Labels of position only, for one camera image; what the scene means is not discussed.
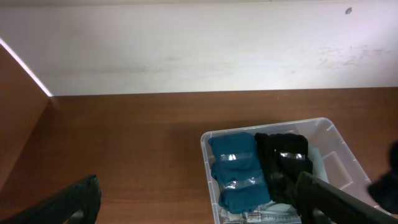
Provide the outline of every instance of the black garment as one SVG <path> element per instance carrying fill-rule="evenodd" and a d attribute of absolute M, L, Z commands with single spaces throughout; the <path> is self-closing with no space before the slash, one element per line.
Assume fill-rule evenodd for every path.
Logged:
<path fill-rule="evenodd" d="M 299 173 L 301 171 L 312 173 L 307 139 L 296 134 L 268 136 L 262 133 L 257 133 L 254 138 L 257 141 L 257 152 L 271 199 L 277 203 L 287 203 L 296 207 L 294 188 Z M 301 158 L 291 158 L 292 154 L 300 154 Z"/>

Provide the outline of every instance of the light strip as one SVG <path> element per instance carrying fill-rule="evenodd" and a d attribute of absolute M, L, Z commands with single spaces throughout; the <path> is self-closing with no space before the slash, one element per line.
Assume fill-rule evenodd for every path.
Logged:
<path fill-rule="evenodd" d="M 11 54 L 11 56 L 18 62 L 18 64 L 25 70 L 26 73 L 29 74 L 30 77 L 32 77 L 33 81 L 36 82 L 36 84 L 43 90 L 47 96 L 51 97 L 52 94 L 51 92 L 45 87 L 45 85 L 37 78 L 37 76 L 32 72 L 32 70 L 24 63 L 24 61 L 18 57 L 18 55 L 8 46 L 5 41 L 0 38 L 0 45 L 2 45 L 8 53 Z"/>

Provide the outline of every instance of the plastic bin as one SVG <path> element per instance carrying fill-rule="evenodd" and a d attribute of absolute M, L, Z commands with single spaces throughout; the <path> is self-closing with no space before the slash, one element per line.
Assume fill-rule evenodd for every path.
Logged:
<path fill-rule="evenodd" d="M 222 223 L 223 220 L 220 216 L 221 208 L 218 205 L 220 190 L 217 181 L 211 177 L 210 167 L 212 163 L 214 163 L 215 158 L 208 144 L 208 140 L 212 137 L 239 132 L 251 134 L 294 133 L 305 136 L 311 146 L 319 148 L 331 185 L 362 200 L 374 208 L 380 209 L 379 205 L 366 191 L 366 186 L 371 183 L 369 177 L 355 159 L 335 125 L 327 118 L 315 118 L 247 128 L 208 131 L 203 134 L 200 139 L 200 144 L 205 160 L 211 206 L 213 207 L 213 215 L 216 224 Z"/>

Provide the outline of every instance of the brown wooden panel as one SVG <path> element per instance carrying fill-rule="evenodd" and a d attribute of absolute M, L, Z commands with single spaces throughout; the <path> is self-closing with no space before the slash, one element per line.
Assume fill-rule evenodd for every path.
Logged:
<path fill-rule="evenodd" d="M 47 95 L 0 45 L 0 189 L 47 102 Z"/>
<path fill-rule="evenodd" d="M 397 99 L 398 88 L 55 97 L 0 193 L 0 217 L 97 174 L 98 223 L 210 224 L 201 135 L 316 117 L 376 179 L 398 139 Z"/>

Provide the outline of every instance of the black object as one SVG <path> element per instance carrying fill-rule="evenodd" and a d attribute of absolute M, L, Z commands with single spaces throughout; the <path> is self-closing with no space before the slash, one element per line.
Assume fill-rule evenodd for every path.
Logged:
<path fill-rule="evenodd" d="M 301 171 L 312 173 L 307 139 L 296 134 L 262 133 L 257 133 L 254 138 L 271 199 L 296 208 L 293 198 L 297 178 Z"/>
<path fill-rule="evenodd" d="M 0 224 L 94 224 L 101 206 L 101 190 L 95 175 L 89 175 L 47 200 L 18 213 Z"/>
<path fill-rule="evenodd" d="M 398 142 L 390 149 L 389 160 L 391 171 L 383 175 L 380 180 L 368 187 L 373 200 L 385 211 L 398 213 Z"/>
<path fill-rule="evenodd" d="M 324 224 L 330 220 L 337 224 L 398 224 L 395 218 L 307 172 L 299 175 L 295 191 L 303 224 Z"/>

